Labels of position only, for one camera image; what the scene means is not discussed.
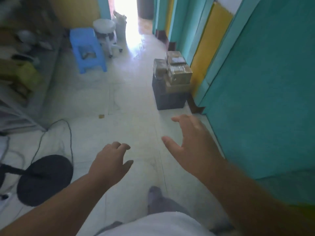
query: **person's right arm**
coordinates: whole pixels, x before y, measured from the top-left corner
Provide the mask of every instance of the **person's right arm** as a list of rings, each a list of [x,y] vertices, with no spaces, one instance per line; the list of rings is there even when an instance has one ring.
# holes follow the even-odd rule
[[[181,115],[172,120],[180,124],[183,144],[179,146],[169,137],[162,137],[163,143],[218,199],[236,229],[244,235],[315,235],[313,223],[228,163],[198,118]]]

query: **forearm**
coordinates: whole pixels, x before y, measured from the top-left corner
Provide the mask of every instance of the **forearm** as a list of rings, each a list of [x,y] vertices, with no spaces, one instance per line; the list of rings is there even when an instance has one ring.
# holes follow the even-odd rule
[[[108,190],[89,174],[0,231],[0,236],[75,236],[96,203]]]
[[[314,235],[314,227],[227,162],[201,179],[244,235]]]

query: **white round stool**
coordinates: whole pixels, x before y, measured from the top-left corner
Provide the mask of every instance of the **white round stool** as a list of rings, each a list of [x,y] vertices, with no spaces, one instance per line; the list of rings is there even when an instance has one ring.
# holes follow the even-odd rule
[[[93,21],[93,28],[100,42],[107,45],[109,58],[113,56],[112,48],[119,49],[119,52],[123,51],[123,48],[117,45],[115,41],[112,43],[110,40],[110,37],[114,38],[114,31],[116,29],[115,22],[109,19],[97,19]]]

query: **blue plastic stool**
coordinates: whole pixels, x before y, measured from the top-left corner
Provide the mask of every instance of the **blue plastic stool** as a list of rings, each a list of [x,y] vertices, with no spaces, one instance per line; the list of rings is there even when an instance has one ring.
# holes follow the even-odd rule
[[[73,54],[79,65],[80,74],[85,73],[85,68],[100,65],[104,72],[107,71],[104,51],[96,37],[93,28],[76,28],[70,30],[70,42]],[[96,58],[82,58],[82,51],[94,51]]]

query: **black box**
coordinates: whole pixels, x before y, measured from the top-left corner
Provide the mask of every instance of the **black box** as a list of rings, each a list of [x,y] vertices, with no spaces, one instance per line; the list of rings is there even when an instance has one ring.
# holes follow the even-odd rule
[[[164,79],[157,80],[155,75],[152,79],[152,88],[158,110],[183,108],[189,96],[188,92],[166,93]]]

